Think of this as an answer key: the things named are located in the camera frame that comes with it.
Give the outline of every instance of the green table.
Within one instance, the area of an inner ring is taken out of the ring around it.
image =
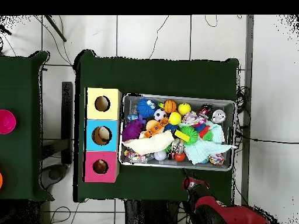
[[[16,117],[16,128],[0,135],[0,199],[52,200],[39,183],[41,168],[40,78],[48,52],[29,58],[0,57],[0,109]]]
[[[165,61],[98,58],[91,50],[76,57],[74,201],[85,198],[187,200],[182,190],[182,169],[120,166],[115,183],[82,182],[84,144],[84,88],[116,88],[122,93],[183,96],[236,101],[237,59],[218,61]],[[214,195],[231,204],[232,169],[187,170],[208,181]]]

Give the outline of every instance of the blue box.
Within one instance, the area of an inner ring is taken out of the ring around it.
[[[87,120],[86,151],[116,151],[118,140],[118,121],[116,120]],[[96,127],[106,127],[112,134],[111,140],[105,145],[98,145],[92,140],[92,133]]]

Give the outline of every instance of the yellow ball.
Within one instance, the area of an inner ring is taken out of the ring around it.
[[[169,116],[169,123],[172,124],[172,125],[177,125],[180,123],[180,121],[182,120],[182,117],[179,113],[177,112],[173,112],[171,113],[171,115]]]
[[[179,105],[178,110],[181,115],[185,115],[186,113],[191,111],[191,107],[188,103],[182,103]]]

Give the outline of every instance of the white ball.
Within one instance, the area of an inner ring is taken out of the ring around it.
[[[164,117],[166,117],[166,112],[163,109],[158,109],[154,113],[154,117],[155,117],[155,120],[159,121],[159,120],[163,119]]]
[[[154,158],[156,160],[164,160],[164,159],[166,159],[166,157],[167,157],[167,154],[164,150],[154,153]]]

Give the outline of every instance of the red ball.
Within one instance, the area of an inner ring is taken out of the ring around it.
[[[181,153],[181,154],[175,154],[175,160],[177,162],[182,162],[185,159],[186,155],[185,153]]]

